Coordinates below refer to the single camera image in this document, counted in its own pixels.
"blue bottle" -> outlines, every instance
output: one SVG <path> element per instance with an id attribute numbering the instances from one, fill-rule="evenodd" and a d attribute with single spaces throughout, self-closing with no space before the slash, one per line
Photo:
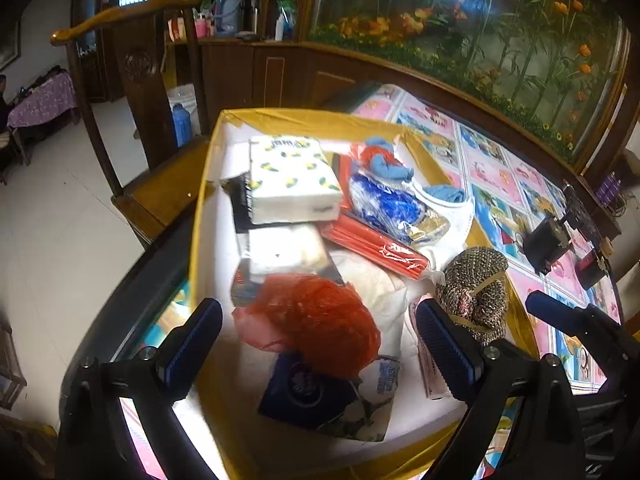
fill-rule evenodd
<path id="1" fill-rule="evenodd" d="M 174 105 L 174 128 L 178 148 L 191 140 L 191 116 L 180 103 Z"/>

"white tile floor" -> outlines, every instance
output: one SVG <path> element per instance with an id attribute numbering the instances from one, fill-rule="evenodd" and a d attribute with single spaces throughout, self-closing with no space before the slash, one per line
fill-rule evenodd
<path id="1" fill-rule="evenodd" d="M 144 171 L 126 100 L 94 113 L 121 182 Z M 28 386 L 14 405 L 26 420 L 58 426 L 66 366 L 142 247 L 120 213 L 82 121 L 34 147 L 28 167 L 0 185 L 0 308 Z"/>

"water bottle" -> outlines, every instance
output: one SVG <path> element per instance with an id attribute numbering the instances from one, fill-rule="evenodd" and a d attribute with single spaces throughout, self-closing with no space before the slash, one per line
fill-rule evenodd
<path id="1" fill-rule="evenodd" d="M 174 105 L 174 128 L 175 139 L 178 141 L 178 147 L 186 144 L 193 136 L 191 133 L 191 116 L 180 103 Z"/>
<path id="2" fill-rule="evenodd" d="M 215 20 L 216 36 L 233 37 L 241 30 L 242 0 L 216 0 Z"/>

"purple tablecloth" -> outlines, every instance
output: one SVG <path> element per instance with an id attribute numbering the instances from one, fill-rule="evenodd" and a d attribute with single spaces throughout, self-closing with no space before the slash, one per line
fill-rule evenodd
<path id="1" fill-rule="evenodd" d="M 48 123 L 76 106 L 71 76 L 62 72 L 40 85 L 33 94 L 11 110 L 7 125 L 21 128 Z"/>

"wrapped package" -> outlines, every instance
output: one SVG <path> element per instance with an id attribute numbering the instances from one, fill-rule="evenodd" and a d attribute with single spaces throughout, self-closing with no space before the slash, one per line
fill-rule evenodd
<path id="1" fill-rule="evenodd" d="M 253 224 L 335 220 L 342 191 L 320 142 L 306 137 L 252 137 Z"/>
<path id="2" fill-rule="evenodd" d="M 358 216 L 403 244 L 434 243 L 449 229 L 446 218 L 413 194 L 373 177 L 354 174 L 349 193 Z"/>
<path id="3" fill-rule="evenodd" d="M 315 274 L 342 285 L 334 262 L 313 224 L 249 229 L 238 234 L 240 263 L 231 285 L 235 306 L 253 303 L 270 274 Z"/>
<path id="4" fill-rule="evenodd" d="M 431 294 L 425 294 L 416 301 L 412 301 L 407 309 L 406 316 L 409 317 L 408 330 L 410 330 L 414 341 L 418 347 L 418 359 L 420 361 L 420 373 L 422 374 L 422 382 L 424 383 L 424 391 L 430 399 L 441 399 L 443 397 L 451 397 L 451 391 L 444 380 L 436 361 L 433 359 L 431 352 L 424 344 L 422 338 L 418 336 L 418 329 L 415 323 L 415 309 L 424 301 L 432 298 Z"/>

